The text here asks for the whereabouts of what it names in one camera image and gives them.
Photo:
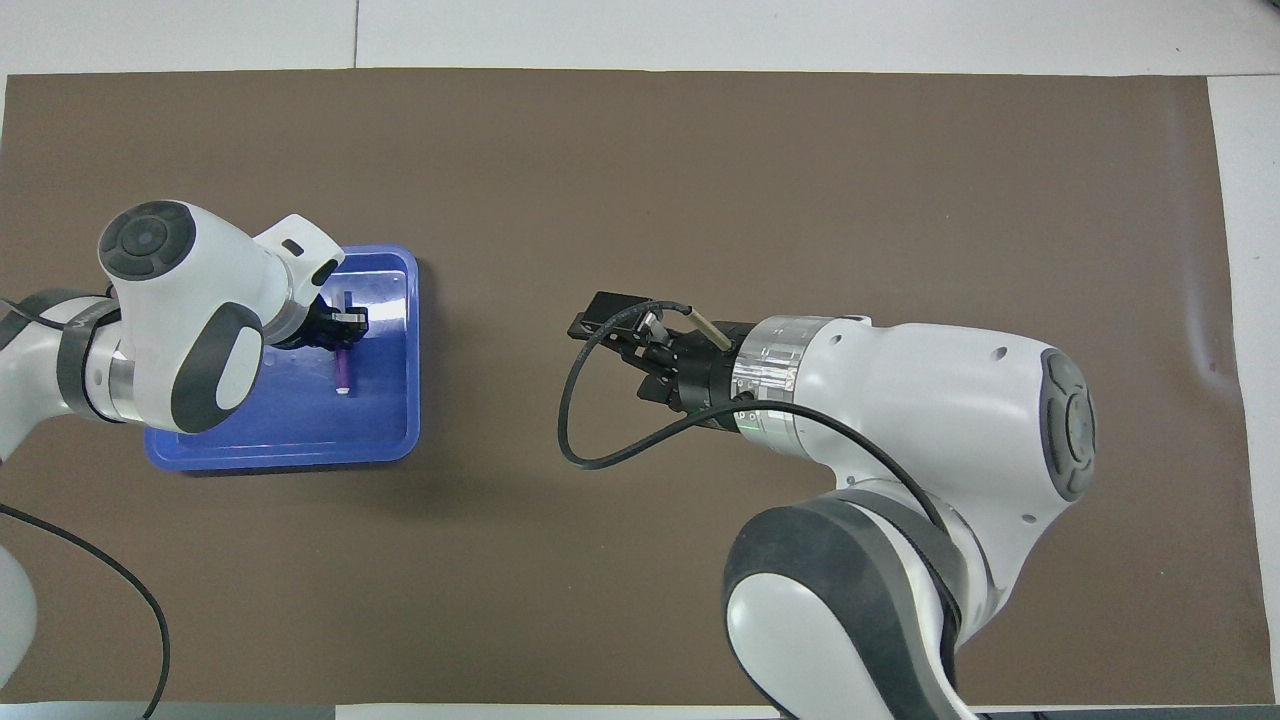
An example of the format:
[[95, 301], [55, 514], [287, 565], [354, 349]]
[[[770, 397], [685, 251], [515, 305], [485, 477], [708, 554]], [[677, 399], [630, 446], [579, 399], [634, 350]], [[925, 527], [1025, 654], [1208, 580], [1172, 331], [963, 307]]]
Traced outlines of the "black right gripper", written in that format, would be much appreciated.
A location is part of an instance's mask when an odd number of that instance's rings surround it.
[[566, 334], [575, 341], [588, 342], [599, 334], [598, 342], [645, 374], [636, 391], [640, 400], [666, 405], [675, 413], [699, 413], [727, 404], [733, 365], [742, 343], [754, 329], [750, 322], [714, 322], [730, 348], [722, 351], [699, 329], [681, 332], [669, 329], [662, 322], [662, 309], [621, 322], [613, 329], [602, 331], [608, 316], [579, 314]]

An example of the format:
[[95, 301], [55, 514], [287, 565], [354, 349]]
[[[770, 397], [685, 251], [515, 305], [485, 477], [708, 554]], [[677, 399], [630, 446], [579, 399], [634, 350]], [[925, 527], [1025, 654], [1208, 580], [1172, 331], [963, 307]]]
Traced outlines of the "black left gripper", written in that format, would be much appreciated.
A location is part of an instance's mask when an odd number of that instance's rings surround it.
[[[346, 329], [338, 329], [338, 324]], [[280, 350], [352, 348], [367, 334], [367, 328], [369, 310], [366, 307], [334, 309], [321, 295], [317, 295], [300, 327], [284, 340], [276, 341], [274, 347]]]

